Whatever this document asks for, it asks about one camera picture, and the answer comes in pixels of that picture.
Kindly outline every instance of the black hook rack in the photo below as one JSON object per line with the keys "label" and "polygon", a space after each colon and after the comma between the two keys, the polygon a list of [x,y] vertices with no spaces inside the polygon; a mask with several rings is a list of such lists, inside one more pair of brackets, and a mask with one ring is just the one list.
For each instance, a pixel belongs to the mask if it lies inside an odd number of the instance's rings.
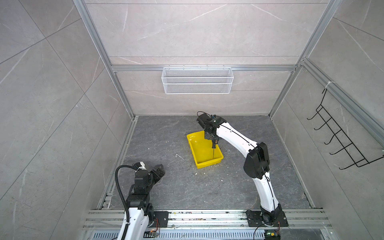
{"label": "black hook rack", "polygon": [[[345,150],[345,151],[347,152],[348,156],[349,156],[349,157],[351,158],[351,160],[353,161],[353,164],[351,164],[351,165],[349,165],[349,166],[347,166],[347,167],[344,167],[344,168],[339,168],[339,169],[344,170],[344,169],[347,169],[347,168],[349,168],[349,167],[352,167],[353,165],[356,165],[357,167],[362,167],[362,166],[365,166],[365,165],[367,165],[367,164],[370,164],[370,163],[372,163],[372,162],[374,162],[374,161],[377,161],[377,160],[379,160],[379,159],[384,158],[384,155],[383,155],[382,157],[379,157],[379,158],[377,158],[377,159],[375,159],[375,160],[373,160],[373,161],[368,161],[368,160],[366,159],[366,157],[360,152],[360,150],[356,147],[356,145],[352,142],[352,140],[349,138],[349,136],[348,136],[348,135],[344,132],[344,130],[340,127],[340,125],[335,121],[335,119],[333,119],[333,117],[329,114],[329,112],[324,108],[324,106],[323,106],[322,104],[323,104],[323,100],[324,100],[325,94],[327,93],[327,89],[325,88],[325,89],[323,90],[322,93],[324,93],[324,95],[323,95],[323,98],[321,99],[321,103],[320,103],[320,105],[316,108],[316,114],[313,115],[313,117],[311,117],[311,118],[307,118],[307,119],[308,119],[308,120],[312,120],[316,115],[319,115],[319,116],[321,117],[321,119],[324,121],[324,124],[321,125],[321,127],[317,128],[317,129],[314,128],[314,130],[319,130],[319,129],[321,129],[324,125],[327,125],[328,128],[329,128],[329,129],[331,130],[331,132],[333,133],[333,135],[332,135],[330,141],[329,141],[328,143],[325,143],[325,142],[324,142],[324,144],[325,144],[325,145],[330,144],[331,141],[333,140],[333,138],[336,137],[336,139],[338,140],[338,142],[339,142],[339,143],[341,144],[341,146],[343,147],[342,149],[340,149],[339,151],[337,151],[337,152],[335,152],[335,153],[329,153],[330,155],[335,155],[335,154],[341,152],[342,150]],[[322,109],[323,109],[323,110],[330,116],[330,118],[329,118],[328,120],[325,120],[324,117],[320,114],[320,111],[321,111]],[[332,128],[328,125],[328,122],[331,121],[331,120],[338,126],[338,128],[339,128],[340,130],[338,130],[338,131],[333,131],[333,130],[332,130]],[[349,143],[348,145],[344,146],[344,145],[342,144],[342,142],[340,141],[340,139],[339,139],[338,136],[337,136],[337,134],[338,134],[339,132],[342,132],[342,133],[348,138],[348,140],[350,141],[350,143]],[[354,148],[359,152],[359,154],[360,154],[361,157],[362,157],[361,160],[359,160],[359,161],[355,161],[355,160],[353,159],[353,157],[349,154],[349,152],[348,152],[348,150],[347,150],[347,147],[349,147],[349,146],[354,147]]]}

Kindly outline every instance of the white wire basket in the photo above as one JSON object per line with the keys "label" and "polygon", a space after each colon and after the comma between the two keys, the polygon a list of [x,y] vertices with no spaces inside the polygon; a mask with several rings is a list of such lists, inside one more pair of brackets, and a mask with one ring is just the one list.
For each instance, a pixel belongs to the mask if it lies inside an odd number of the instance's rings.
{"label": "white wire basket", "polygon": [[166,94],[225,94],[231,91],[230,67],[165,67],[161,75]]}

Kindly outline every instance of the black mounting plate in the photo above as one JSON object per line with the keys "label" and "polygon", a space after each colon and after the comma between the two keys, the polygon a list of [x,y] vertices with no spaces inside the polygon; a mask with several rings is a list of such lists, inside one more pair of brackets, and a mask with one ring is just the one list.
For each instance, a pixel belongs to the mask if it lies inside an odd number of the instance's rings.
{"label": "black mounting plate", "polygon": [[155,211],[155,219],[157,218],[159,220],[160,227],[167,227],[168,226],[168,215],[169,212],[166,211]]}
{"label": "black mounting plate", "polygon": [[[247,215],[247,221],[248,221],[248,226],[250,227],[258,227],[260,224],[263,222],[263,217],[262,217],[262,212],[261,211],[252,211],[252,210],[247,210],[245,212]],[[272,225],[273,227],[278,227],[280,222],[280,227],[288,227],[288,221],[287,218],[285,217],[285,213],[282,212],[282,214],[279,215],[279,217],[276,219],[276,224]]]}

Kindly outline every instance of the gray marble wall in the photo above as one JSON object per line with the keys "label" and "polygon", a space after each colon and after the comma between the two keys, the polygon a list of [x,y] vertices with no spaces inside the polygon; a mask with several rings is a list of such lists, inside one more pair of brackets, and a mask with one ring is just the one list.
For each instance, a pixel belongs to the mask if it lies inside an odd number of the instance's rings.
{"label": "gray marble wall", "polygon": [[71,0],[0,3],[0,239],[75,239],[129,117]]}
{"label": "gray marble wall", "polygon": [[[295,64],[327,2],[86,1],[116,65]],[[268,114],[288,75],[237,72],[230,94],[165,95],[161,73],[119,73],[136,114]]]}
{"label": "gray marble wall", "polygon": [[[317,46],[312,60],[367,112],[384,123],[384,10],[383,1],[344,0]],[[384,159],[352,166],[345,151],[324,122],[312,117],[324,87],[306,70],[296,78],[273,121],[316,207],[322,207],[340,239],[382,239],[384,236]],[[383,147],[330,93],[323,106],[364,156],[383,156]],[[338,135],[347,145],[344,134]],[[353,147],[348,152],[360,160]]]}

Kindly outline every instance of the yellow tray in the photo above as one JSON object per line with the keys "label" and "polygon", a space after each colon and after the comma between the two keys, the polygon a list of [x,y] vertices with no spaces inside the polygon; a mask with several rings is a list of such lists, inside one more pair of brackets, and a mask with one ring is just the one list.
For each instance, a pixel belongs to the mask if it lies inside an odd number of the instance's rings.
{"label": "yellow tray", "polygon": [[224,158],[218,145],[214,151],[212,140],[204,138],[204,131],[188,134],[187,138],[198,169],[217,164]]}

